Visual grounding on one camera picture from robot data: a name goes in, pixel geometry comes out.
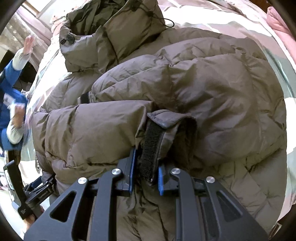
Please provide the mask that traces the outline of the pink folded blanket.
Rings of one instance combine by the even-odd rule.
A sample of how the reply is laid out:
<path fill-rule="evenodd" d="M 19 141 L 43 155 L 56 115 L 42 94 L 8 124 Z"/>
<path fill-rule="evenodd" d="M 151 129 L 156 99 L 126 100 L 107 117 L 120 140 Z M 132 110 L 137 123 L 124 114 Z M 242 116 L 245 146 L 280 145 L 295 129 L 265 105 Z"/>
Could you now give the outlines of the pink folded blanket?
<path fill-rule="evenodd" d="M 292 36 L 288 26 L 281 18 L 280 14 L 272 6 L 267 8 L 266 22 L 274 30 L 277 36 L 282 40 L 284 46 L 290 53 L 295 62 L 295 38 Z"/>

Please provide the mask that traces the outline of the person in blue jacket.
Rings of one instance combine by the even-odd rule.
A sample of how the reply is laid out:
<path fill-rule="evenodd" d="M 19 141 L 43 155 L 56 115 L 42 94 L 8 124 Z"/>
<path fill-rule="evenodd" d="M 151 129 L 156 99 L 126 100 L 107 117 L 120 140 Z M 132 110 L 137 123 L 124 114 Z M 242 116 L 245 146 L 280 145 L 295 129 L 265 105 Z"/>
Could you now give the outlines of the person in blue jacket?
<path fill-rule="evenodd" d="M 34 40 L 35 36 L 27 36 L 23 48 L 1 72 L 1 152 L 22 149 L 28 99 L 14 85 L 29 61 Z"/>

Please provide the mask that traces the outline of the beige floral curtain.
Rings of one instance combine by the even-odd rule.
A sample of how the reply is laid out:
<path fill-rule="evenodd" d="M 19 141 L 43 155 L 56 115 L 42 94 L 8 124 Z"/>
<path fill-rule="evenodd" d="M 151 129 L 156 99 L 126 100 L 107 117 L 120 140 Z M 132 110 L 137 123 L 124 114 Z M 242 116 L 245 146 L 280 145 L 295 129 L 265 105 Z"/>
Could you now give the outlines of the beige floral curtain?
<path fill-rule="evenodd" d="M 18 8 L 1 33 L 1 49 L 16 53 L 23 47 L 26 37 L 30 35 L 34 36 L 35 40 L 29 62 L 38 70 L 44 53 L 51 44 L 52 33 L 25 7 Z"/>

